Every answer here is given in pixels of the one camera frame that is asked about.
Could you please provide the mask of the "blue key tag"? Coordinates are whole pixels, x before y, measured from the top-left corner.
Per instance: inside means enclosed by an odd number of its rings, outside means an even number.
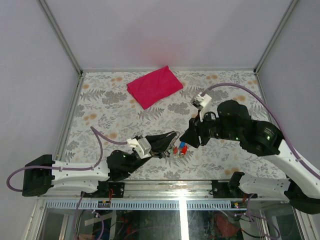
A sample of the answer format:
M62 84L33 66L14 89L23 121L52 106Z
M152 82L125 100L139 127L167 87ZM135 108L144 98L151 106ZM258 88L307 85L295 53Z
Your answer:
M185 145L186 145L185 142L181 142L181 143L179 144L179 147L180 147L180 148L183 148Z

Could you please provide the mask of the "large metal keyring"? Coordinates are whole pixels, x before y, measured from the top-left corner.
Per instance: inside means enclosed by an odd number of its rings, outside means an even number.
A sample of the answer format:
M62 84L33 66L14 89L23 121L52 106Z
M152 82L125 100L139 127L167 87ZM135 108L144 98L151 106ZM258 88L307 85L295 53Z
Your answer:
M174 149L176 147L176 141L179 139L180 137L180 132L179 131L174 131L172 133L172 135L174 136L171 140L171 142L169 143L167 150L169 151L170 149Z

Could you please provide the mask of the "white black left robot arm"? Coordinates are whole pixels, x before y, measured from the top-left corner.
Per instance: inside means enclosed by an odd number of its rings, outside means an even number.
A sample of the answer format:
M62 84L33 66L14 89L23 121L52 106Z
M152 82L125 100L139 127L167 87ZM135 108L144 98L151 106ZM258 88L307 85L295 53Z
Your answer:
M69 163L53 160L50 154L42 155L24 167L22 196L39 197L53 190L105 197L110 190L107 182L127 179L152 158L168 157L169 147L177 135L171 131L129 138L126 144L132 149L131 153L114 150L106 159L100 155L96 163Z

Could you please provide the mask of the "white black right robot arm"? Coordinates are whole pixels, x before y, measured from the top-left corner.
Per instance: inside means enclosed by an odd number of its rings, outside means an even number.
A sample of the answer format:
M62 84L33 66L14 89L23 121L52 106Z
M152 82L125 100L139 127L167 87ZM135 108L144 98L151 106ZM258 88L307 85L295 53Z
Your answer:
M193 99L191 103L198 109L198 114L189 120L188 129L180 137L182 142L198 148L210 139L236 141L243 150L268 160L286 175L273 179L235 171L227 183L231 196L274 197L303 213L319 214L320 181L304 161L294 159L293 151L275 125L253 120L247 107L235 100L220 103L217 113L207 110L209 100Z

